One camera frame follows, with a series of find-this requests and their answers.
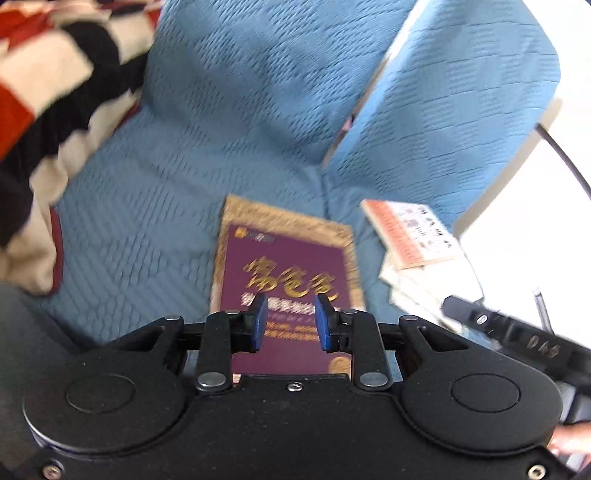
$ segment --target gold border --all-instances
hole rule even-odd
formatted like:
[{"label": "gold border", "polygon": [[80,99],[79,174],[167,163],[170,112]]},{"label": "gold border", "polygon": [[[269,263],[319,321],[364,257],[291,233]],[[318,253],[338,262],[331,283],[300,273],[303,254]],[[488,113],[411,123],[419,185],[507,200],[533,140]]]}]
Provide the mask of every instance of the gold border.
[{"label": "gold border", "polygon": [[265,203],[250,202],[236,195],[228,195],[222,210],[222,224],[215,257],[210,301],[211,313],[218,312],[220,309],[223,272],[228,245],[228,227],[231,223],[248,226],[262,232],[276,233],[342,249],[345,257],[350,304],[354,308],[365,309],[363,290],[359,283],[359,271],[355,257],[353,230],[349,225],[291,212]]}]

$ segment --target purple book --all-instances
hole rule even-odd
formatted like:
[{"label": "purple book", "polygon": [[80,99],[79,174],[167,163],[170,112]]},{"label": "purple book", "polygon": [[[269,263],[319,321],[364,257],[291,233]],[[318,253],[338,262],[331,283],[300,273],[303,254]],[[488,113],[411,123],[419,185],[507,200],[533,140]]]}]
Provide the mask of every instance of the purple book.
[{"label": "purple book", "polygon": [[[266,205],[246,203],[264,210],[271,209]],[[279,209],[272,209],[272,212],[289,214],[288,220],[297,216],[308,222],[326,222],[293,212],[284,213],[284,210]],[[225,218],[241,219],[241,216],[226,213]],[[353,284],[357,285],[356,270],[351,270],[354,268],[351,264],[354,257],[351,258],[349,248],[352,244],[345,241],[342,246],[323,245],[278,233],[277,230],[281,231],[281,228],[269,225],[267,228],[256,228],[252,226],[253,223],[256,222],[222,222],[223,235],[218,251],[218,259],[221,255],[222,260],[216,262],[213,310],[246,310],[257,293],[265,293],[269,301],[267,328],[261,350],[257,354],[236,353],[232,359],[233,372],[349,373],[349,355],[326,354],[320,348],[313,303],[314,295],[326,293],[336,309],[347,309],[352,305],[361,307],[358,289],[351,295],[352,274],[355,280]]]}]

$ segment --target metal rivet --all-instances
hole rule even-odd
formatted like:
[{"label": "metal rivet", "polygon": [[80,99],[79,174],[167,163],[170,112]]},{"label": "metal rivet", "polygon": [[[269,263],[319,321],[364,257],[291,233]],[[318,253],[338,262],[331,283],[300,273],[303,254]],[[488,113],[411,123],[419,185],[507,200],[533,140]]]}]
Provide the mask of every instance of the metal rivet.
[{"label": "metal rivet", "polygon": [[304,385],[300,382],[293,382],[287,385],[287,390],[290,392],[301,392],[304,389]]},{"label": "metal rivet", "polygon": [[199,385],[205,388],[221,387],[226,380],[226,376],[220,372],[205,372],[197,377]]},{"label": "metal rivet", "polygon": [[383,387],[388,383],[388,377],[380,372],[367,372],[359,377],[359,381],[366,387]]},{"label": "metal rivet", "polygon": [[527,478],[530,480],[542,480],[546,476],[546,467],[544,465],[534,465],[527,472]]},{"label": "metal rivet", "polygon": [[342,310],[342,315],[339,316],[339,320],[343,325],[353,325],[353,318],[355,318],[355,314],[357,310]]},{"label": "metal rivet", "polygon": [[47,480],[60,480],[61,478],[61,469],[57,465],[46,465],[42,472]]}]

